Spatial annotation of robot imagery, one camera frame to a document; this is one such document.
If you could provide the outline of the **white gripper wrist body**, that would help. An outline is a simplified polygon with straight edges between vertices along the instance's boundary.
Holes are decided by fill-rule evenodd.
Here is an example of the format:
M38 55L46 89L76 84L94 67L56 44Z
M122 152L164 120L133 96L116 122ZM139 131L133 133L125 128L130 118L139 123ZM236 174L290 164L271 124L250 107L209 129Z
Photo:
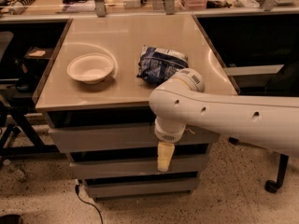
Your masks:
M167 143L176 143L184 134L186 125L172 119L155 119L154 132L160 141Z

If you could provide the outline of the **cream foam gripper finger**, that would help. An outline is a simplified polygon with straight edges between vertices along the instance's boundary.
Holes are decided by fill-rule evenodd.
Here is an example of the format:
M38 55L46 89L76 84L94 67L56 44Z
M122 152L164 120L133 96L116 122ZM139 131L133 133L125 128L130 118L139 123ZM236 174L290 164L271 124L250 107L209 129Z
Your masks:
M161 172L167 172L175 150L172 143L160 142L158 144L157 167Z

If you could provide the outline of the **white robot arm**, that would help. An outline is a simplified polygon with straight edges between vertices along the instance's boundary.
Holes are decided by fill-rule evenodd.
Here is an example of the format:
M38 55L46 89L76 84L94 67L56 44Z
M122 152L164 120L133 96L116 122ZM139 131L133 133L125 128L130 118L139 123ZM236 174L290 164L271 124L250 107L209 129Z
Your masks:
M202 76L185 68L151 92L149 107L156 115L158 139L176 143L191 125L280 154L299 155L299 98L218 95L204 89Z

